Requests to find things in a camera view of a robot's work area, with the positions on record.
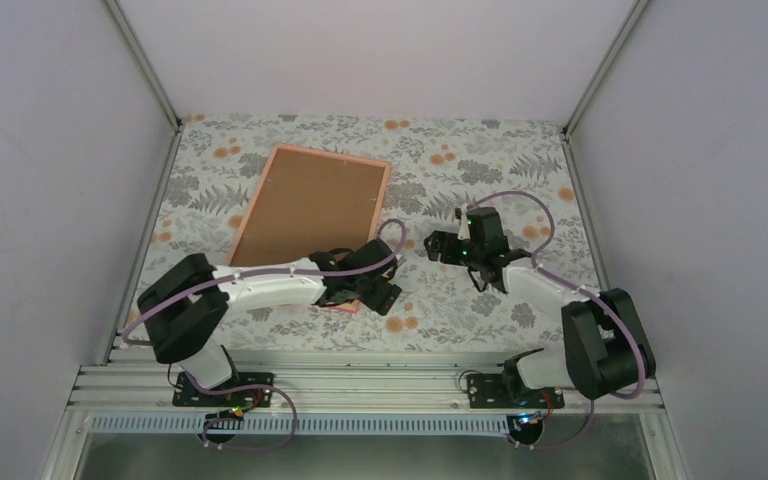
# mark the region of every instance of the floral pattern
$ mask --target floral pattern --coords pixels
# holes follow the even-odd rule
[[[454,231],[454,209],[500,190],[535,193],[555,217],[547,267],[595,285],[593,261],[561,148],[542,122],[349,116],[196,115],[182,136],[142,268],[141,293],[184,256],[222,264],[276,143],[388,160],[382,218],[405,222],[395,282],[403,293],[386,317],[308,306],[231,308],[214,338],[229,348],[347,351],[522,351],[560,342],[560,326],[522,298],[476,292],[463,268],[429,262],[423,239]],[[537,205],[492,202],[512,246],[533,250],[549,234]],[[395,244],[396,229],[383,232]],[[144,338],[144,330],[135,336]]]

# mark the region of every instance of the white wall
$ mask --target white wall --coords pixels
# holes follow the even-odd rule
[[[171,130],[99,1],[0,1],[0,479],[112,327]]]
[[[768,478],[768,2],[653,2],[574,147],[691,473]]]
[[[121,0],[179,114],[565,123],[633,0]]]

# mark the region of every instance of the wooden frame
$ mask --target wooden frame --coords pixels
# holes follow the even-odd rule
[[[269,155],[269,160],[266,162],[266,165],[263,168],[263,173],[261,173],[260,180],[258,181],[254,194],[251,197],[251,201],[249,202],[249,206],[246,211],[246,214],[245,216],[243,216],[243,219],[240,222],[240,226],[237,229],[237,234],[234,238],[234,242],[231,245],[231,250],[228,252],[228,256],[225,261],[226,264],[228,265],[231,264],[231,261],[233,260],[234,255],[236,254],[237,249],[240,246],[240,241],[243,238],[243,233],[246,229],[246,225],[248,224],[248,221],[251,218],[252,211],[257,206],[257,201],[260,198],[260,193],[263,189],[264,184],[266,183],[267,178],[269,177],[268,175],[269,171],[272,168],[272,164],[275,160],[276,155],[281,150],[297,152],[297,153],[323,157],[323,158],[328,158],[333,160],[342,160],[344,162],[351,162],[351,163],[362,164],[362,165],[372,165],[372,166],[383,169],[381,187],[379,188],[378,195],[376,197],[375,210],[373,212],[372,221],[370,222],[369,235],[367,240],[372,240],[373,238],[375,238],[376,229],[378,228],[378,219],[380,218],[381,208],[384,204],[384,192],[386,191],[387,183],[390,180],[390,171],[392,168],[390,162],[383,161],[383,160],[373,160],[369,158],[356,157],[354,155],[346,155],[342,153],[314,150],[312,148],[304,148],[304,147],[298,147],[295,145],[286,145],[286,144],[279,143],[279,144],[276,144],[275,147],[272,149],[272,153]]]

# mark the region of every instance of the cork board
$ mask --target cork board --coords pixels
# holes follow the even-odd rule
[[[278,144],[228,255],[231,266],[358,249],[375,237],[390,163]]]

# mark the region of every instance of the metal grille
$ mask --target metal grille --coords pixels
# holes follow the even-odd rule
[[[218,423],[211,433],[281,434],[290,430],[292,416],[251,413],[245,420]],[[97,433],[200,433],[204,414],[97,413]],[[339,415],[300,414],[298,435],[471,435],[499,436],[507,432],[503,415]]]

